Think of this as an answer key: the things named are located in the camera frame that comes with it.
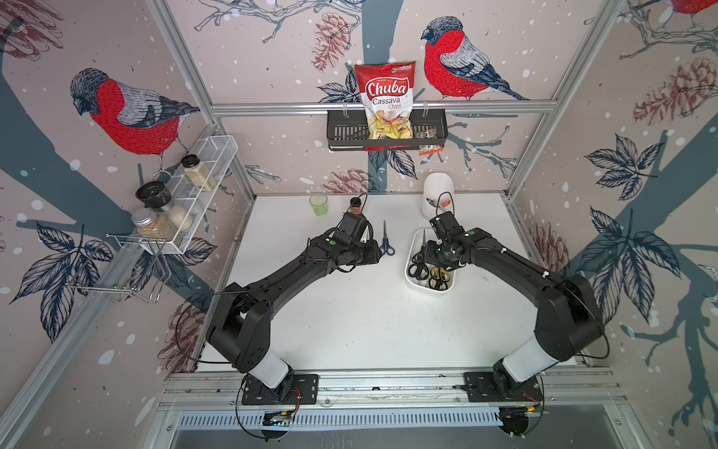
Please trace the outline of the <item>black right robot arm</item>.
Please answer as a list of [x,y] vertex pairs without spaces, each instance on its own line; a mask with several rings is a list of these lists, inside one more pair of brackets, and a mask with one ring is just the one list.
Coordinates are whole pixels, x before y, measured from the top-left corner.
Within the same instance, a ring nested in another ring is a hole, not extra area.
[[564,276],[519,256],[480,228],[431,225],[438,237],[428,241],[431,265],[484,269],[526,297],[537,310],[532,336],[493,366],[493,387],[506,398],[547,368],[579,354],[605,336],[598,303],[581,275]]

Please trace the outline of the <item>blue handled scissors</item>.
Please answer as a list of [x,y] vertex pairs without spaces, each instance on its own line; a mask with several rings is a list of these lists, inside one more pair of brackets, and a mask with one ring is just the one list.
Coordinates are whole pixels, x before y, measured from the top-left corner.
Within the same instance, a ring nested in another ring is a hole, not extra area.
[[396,253],[396,250],[388,239],[386,221],[383,221],[383,241],[381,242],[380,249],[381,253],[385,256],[393,256]]

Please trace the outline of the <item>yellow handled scissors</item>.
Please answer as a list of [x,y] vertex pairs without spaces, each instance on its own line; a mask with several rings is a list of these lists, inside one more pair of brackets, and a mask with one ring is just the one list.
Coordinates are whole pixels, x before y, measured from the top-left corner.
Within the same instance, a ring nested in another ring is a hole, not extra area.
[[446,291],[450,287],[451,275],[445,269],[432,267],[428,279],[428,287],[434,291]]

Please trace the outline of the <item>small snack packet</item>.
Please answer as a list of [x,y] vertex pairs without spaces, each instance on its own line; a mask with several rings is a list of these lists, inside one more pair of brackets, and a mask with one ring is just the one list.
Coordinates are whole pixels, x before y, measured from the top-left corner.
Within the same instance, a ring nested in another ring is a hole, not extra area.
[[[432,138],[437,138],[438,133],[437,129],[430,128],[423,130],[420,134],[421,140],[431,140]],[[443,146],[442,145],[436,145],[436,144],[424,144],[419,146],[419,155],[421,157],[426,157],[428,155],[433,155],[433,153],[442,153],[443,152]]]

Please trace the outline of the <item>white round container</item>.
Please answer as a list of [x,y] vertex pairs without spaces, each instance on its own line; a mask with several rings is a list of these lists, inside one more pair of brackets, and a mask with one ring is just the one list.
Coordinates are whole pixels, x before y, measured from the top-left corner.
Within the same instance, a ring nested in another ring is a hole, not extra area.
[[437,214],[454,210],[454,182],[446,173],[432,173],[424,180],[423,202],[421,213],[424,219],[430,220]]

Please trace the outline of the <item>black grinder jar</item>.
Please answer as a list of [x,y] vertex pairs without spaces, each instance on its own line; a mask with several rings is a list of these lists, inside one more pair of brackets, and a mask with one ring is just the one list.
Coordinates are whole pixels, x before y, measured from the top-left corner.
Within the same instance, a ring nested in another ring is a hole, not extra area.
[[136,198],[147,208],[160,213],[181,232],[189,230],[194,219],[189,211],[171,196],[168,188],[161,181],[149,181],[136,190]]

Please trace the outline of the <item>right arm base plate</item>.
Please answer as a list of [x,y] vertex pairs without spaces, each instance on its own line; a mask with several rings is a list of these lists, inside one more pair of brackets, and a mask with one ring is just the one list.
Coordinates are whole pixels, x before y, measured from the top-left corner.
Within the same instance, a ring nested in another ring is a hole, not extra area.
[[467,393],[469,402],[522,402],[540,403],[544,399],[537,376],[523,383],[512,380],[504,372],[465,372],[459,388]]

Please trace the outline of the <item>spice jar silver lid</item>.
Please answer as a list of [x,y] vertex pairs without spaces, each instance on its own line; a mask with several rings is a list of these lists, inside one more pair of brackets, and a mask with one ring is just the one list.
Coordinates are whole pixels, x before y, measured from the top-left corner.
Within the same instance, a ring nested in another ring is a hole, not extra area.
[[164,215],[152,209],[140,209],[131,214],[131,221],[141,237],[155,241],[172,241],[177,235],[177,229]]

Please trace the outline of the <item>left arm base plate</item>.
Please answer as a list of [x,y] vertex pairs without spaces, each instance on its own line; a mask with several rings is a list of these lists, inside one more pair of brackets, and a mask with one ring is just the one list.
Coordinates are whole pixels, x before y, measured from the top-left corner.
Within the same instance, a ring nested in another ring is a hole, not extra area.
[[241,404],[244,406],[316,404],[318,384],[317,374],[290,372],[277,387],[269,388],[259,379],[247,374],[243,380]]

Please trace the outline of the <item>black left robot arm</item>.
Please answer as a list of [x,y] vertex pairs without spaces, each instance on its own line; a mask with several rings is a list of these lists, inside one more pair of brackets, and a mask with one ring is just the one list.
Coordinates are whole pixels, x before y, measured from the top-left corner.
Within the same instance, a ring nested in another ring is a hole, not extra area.
[[293,369],[271,349],[274,316],[314,282],[335,272],[379,263],[383,253],[375,239],[342,242],[326,232],[309,239],[295,259],[247,286],[233,282],[222,291],[205,341],[238,372],[283,397],[289,394]]

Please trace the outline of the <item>brown spice bottle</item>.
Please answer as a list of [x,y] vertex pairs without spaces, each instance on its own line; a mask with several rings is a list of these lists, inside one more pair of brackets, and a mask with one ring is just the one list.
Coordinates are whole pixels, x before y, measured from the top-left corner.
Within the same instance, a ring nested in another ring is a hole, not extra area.
[[362,206],[362,199],[359,198],[359,196],[355,196],[354,198],[351,198],[349,212],[360,215],[362,213]]

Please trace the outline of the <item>red Chuba chips bag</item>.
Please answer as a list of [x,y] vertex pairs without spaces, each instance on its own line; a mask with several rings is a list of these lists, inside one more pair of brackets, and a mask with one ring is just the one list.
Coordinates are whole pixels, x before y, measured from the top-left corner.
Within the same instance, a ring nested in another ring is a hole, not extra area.
[[413,138],[411,116],[415,63],[357,65],[355,75],[370,140]]

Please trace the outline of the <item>green plastic cup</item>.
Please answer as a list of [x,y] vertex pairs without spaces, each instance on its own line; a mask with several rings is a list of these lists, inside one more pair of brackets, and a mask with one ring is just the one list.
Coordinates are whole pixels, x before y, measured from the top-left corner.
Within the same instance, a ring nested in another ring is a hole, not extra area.
[[328,197],[326,194],[313,194],[310,196],[309,202],[316,216],[324,216],[328,213]]

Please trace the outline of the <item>white plastic storage box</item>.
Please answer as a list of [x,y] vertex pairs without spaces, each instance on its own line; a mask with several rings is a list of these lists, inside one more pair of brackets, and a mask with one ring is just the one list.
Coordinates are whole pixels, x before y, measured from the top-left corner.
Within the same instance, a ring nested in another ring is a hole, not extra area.
[[452,273],[431,264],[428,257],[428,239],[435,234],[429,228],[415,232],[405,268],[409,289],[432,296],[447,294],[454,287]]

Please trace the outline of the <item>spice jar black lid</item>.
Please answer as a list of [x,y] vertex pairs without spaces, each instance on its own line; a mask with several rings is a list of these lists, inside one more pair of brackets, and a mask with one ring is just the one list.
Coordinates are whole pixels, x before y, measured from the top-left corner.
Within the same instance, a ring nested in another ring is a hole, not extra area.
[[185,155],[181,165],[191,183],[201,192],[212,192],[216,181],[212,177],[207,165],[197,155]]

